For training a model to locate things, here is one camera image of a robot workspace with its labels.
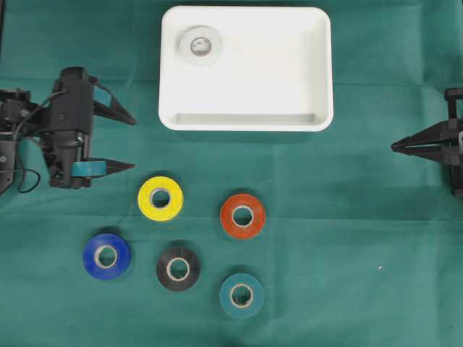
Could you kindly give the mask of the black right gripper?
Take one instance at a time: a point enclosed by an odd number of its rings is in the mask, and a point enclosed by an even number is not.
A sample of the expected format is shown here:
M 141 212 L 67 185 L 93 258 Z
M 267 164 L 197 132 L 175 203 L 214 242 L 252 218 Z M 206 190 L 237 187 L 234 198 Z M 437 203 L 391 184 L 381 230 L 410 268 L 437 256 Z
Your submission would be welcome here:
M 441 121 L 414 135 L 407 136 L 391 145 L 396 153 L 412 155 L 443 165 L 450 165 L 451 193 L 455 197 L 462 197 L 462 121 L 457 116 L 456 102 L 462 99 L 462 88 L 449 88 L 444 92 L 444 99 L 448 106 L 449 127 L 447 121 Z M 444 133 L 451 131 L 449 149 L 450 159 L 443 146 L 424 146 L 444 142 Z

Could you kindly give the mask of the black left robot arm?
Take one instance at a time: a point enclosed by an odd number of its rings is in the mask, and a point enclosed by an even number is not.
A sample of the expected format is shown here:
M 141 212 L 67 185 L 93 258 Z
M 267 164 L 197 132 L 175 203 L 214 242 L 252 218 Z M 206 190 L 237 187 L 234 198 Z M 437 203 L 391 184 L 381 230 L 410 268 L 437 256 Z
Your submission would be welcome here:
M 84 69 L 62 71 L 42 104 L 32 102 L 26 90 L 2 90 L 1 191 L 13 184 L 15 173 L 29 171 L 19 156 L 19 143 L 26 139 L 37 139 L 51 187 L 87 188 L 94 178 L 130 169 L 130 163 L 91 158 L 95 116 L 129 125 L 137 123 L 114 95 Z

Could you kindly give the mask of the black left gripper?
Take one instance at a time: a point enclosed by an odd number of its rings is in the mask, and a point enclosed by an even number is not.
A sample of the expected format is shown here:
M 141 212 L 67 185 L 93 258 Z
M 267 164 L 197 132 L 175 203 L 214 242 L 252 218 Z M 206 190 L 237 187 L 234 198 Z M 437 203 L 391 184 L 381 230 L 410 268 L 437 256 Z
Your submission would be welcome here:
M 135 165 L 116 160 L 87 160 L 93 114 L 136 125 L 137 121 L 103 85 L 92 86 L 78 76 L 60 77 L 54 83 L 53 98 L 41 117 L 43 157 L 54 188 L 89 185 L 79 177 L 100 177 L 119 173 Z

